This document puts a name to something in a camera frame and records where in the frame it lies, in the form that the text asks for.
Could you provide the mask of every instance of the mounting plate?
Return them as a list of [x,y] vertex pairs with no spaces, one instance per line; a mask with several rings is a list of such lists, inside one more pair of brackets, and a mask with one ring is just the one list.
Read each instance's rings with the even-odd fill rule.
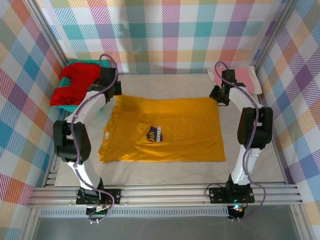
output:
[[255,196],[250,187],[247,194],[227,194],[225,187],[209,188],[209,196],[211,204],[252,204],[255,202]]
[[[120,204],[120,198],[121,198],[121,189],[117,188],[111,188],[111,189],[104,189],[104,191],[110,193],[114,197],[114,204],[119,205]],[[103,198],[106,199],[107,204],[111,204],[110,197],[106,196],[106,194],[102,193]],[[101,204],[101,200],[99,199],[93,199],[90,197],[77,197],[75,204],[76,205],[99,205]]]

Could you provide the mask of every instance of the cable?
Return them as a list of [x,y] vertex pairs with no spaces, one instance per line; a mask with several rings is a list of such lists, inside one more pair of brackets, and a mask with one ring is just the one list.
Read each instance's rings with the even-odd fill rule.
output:
[[94,191],[97,191],[99,193],[102,193],[102,194],[106,194],[107,196],[109,196],[111,198],[111,206],[110,208],[108,209],[106,215],[101,218],[101,219],[96,219],[96,221],[92,220],[91,219],[91,216],[89,215],[89,220],[90,220],[90,223],[99,223],[101,221],[103,221],[104,219],[106,219],[106,217],[110,214],[112,208],[114,207],[115,205],[115,198],[114,196],[105,191],[105,190],[101,190],[101,189],[98,189],[98,188],[95,188],[94,186],[90,185],[89,183],[87,183],[86,181],[83,180],[83,178],[81,177],[79,171],[78,171],[78,164],[79,164],[79,161],[80,161],[80,146],[79,146],[79,143],[77,141],[77,138],[76,138],[76,134],[75,134],[75,128],[74,128],[74,123],[75,123],[75,120],[77,119],[78,117],[78,114],[80,113],[81,109],[89,102],[91,101],[92,99],[94,99],[95,97],[97,97],[98,95],[100,94],[103,94],[104,92],[106,92],[107,90],[109,90],[117,81],[118,79],[118,66],[116,64],[116,61],[108,54],[101,54],[100,58],[99,58],[99,64],[100,64],[100,67],[102,67],[102,63],[101,63],[101,59],[102,57],[105,56],[107,58],[109,58],[111,60],[111,62],[113,63],[114,67],[115,67],[115,75],[114,75],[114,79],[112,81],[112,83],[107,86],[106,88],[104,88],[103,90],[101,90],[100,92],[96,93],[95,95],[89,97],[88,99],[86,99],[84,102],[82,102],[79,107],[76,109],[75,113],[74,113],[74,116],[71,120],[71,125],[70,125],[70,130],[71,130],[71,135],[73,137],[73,142],[74,142],[74,145],[75,145],[75,149],[76,149],[76,161],[73,165],[74,167],[74,173],[75,175],[77,176],[77,178],[80,180],[80,182],[82,184],[84,184],[85,186],[87,186],[88,188],[94,190]]
[[208,191],[208,188],[211,186],[211,185],[218,185],[220,188],[223,188],[223,186],[221,186],[220,184],[218,183],[210,183],[206,189],[204,190],[204,195],[206,195],[208,198],[210,198],[210,195],[207,194],[207,191]]
[[253,104],[253,106],[255,107],[255,119],[254,119],[254,122],[253,122],[253,129],[252,129],[252,134],[250,136],[250,140],[249,140],[249,143],[245,149],[245,152],[243,154],[243,157],[242,157],[242,168],[243,168],[243,171],[244,173],[247,175],[247,178],[249,180],[249,182],[253,185],[256,185],[257,187],[261,188],[263,190],[263,198],[261,200],[261,203],[259,204],[259,206],[256,208],[255,211],[253,211],[250,215],[247,215],[247,216],[244,216],[241,220],[245,220],[247,218],[249,218],[250,216],[252,216],[253,214],[255,214],[261,207],[262,205],[264,204],[265,200],[266,200],[266,195],[267,195],[267,192],[266,192],[266,189],[260,185],[259,183],[256,183],[254,182],[251,177],[250,177],[250,173],[248,171],[248,168],[246,166],[246,155],[248,154],[249,150],[250,150],[250,147],[252,145],[252,142],[254,140],[254,137],[255,137],[255,134],[256,134],[256,130],[257,130],[257,126],[258,126],[258,119],[259,119],[259,108],[258,108],[258,105],[256,104],[255,100],[251,97],[251,95],[245,91],[243,88],[233,84],[232,82],[224,79],[218,72],[218,65],[219,64],[222,64],[227,70],[228,70],[228,67],[227,65],[222,62],[222,61],[218,61],[215,65],[214,65],[214,71],[215,73],[217,74],[217,76],[226,84],[232,86],[232,87],[235,87],[236,89],[240,90],[249,100],[250,102]]
[[246,205],[245,205],[244,209],[246,209],[248,207],[248,197],[247,196],[245,196],[245,201],[246,201]]

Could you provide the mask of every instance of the aluminum rail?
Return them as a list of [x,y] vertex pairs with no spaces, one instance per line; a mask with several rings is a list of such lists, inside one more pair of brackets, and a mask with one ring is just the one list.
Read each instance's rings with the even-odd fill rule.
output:
[[[300,205],[302,199],[294,184],[262,183],[266,189],[264,205]],[[125,207],[199,207],[226,206],[228,204],[211,204],[205,196],[207,184],[181,185],[113,185],[109,189],[122,189],[121,200],[116,208]],[[31,196],[31,208],[63,208],[78,207],[76,205],[77,186],[54,186],[35,188]],[[263,198],[263,190],[252,186],[255,203],[259,205]]]

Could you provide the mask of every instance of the white robotic arm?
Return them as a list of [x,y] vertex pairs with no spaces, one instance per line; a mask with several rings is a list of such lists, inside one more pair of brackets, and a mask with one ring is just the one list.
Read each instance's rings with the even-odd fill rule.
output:
[[[96,95],[98,92],[99,91],[94,91],[94,90],[88,91],[82,102],[86,101],[87,99],[90,99],[90,97]],[[98,96],[94,97],[85,105],[84,108],[81,109],[80,114],[76,117],[76,120],[74,121],[74,124],[81,123],[81,124],[84,124],[84,126],[86,128],[88,128],[91,121],[95,118],[98,111],[104,105],[106,105],[105,95],[99,94]],[[75,110],[72,114],[70,114],[65,119],[68,124],[71,124],[71,121],[72,121],[73,117],[75,116],[76,112],[77,112],[77,110]],[[67,164],[72,168],[73,171],[75,171],[73,161],[67,161]],[[98,185],[100,183],[100,177],[96,174],[96,171],[94,170],[94,167],[93,167],[90,159],[87,159],[82,164],[78,164],[77,170],[78,170],[79,174],[81,175],[82,179],[86,183],[88,183],[91,186],[94,186],[95,188],[98,187]],[[80,185],[84,189],[91,189],[91,188],[87,187],[85,184],[83,184],[81,181],[80,181]]]
[[[254,108],[253,103],[239,89],[235,87],[230,89],[229,100],[236,105],[236,107],[239,109],[240,112],[242,112],[244,108]],[[257,104],[258,108],[262,108],[262,105],[259,102],[255,101],[255,104]],[[246,151],[245,146],[241,144],[239,156],[236,161],[235,168],[231,173],[233,182],[239,185],[247,185],[250,183],[248,180],[248,176],[245,174],[245,171],[243,169],[243,164],[242,164],[245,151]],[[260,148],[251,148],[249,152],[246,154],[245,164],[247,165],[247,170],[249,174],[251,174],[252,170],[254,169],[256,160],[259,157],[259,154],[261,152],[262,152],[262,149]]]

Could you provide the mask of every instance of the vent grille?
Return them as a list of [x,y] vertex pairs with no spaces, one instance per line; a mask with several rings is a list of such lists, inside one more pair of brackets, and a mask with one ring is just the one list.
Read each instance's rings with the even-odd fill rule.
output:
[[[79,208],[44,208],[40,217],[43,218],[75,218],[86,215],[86,209]],[[115,208],[110,217],[225,217],[228,208],[225,206],[207,207],[124,207]]]

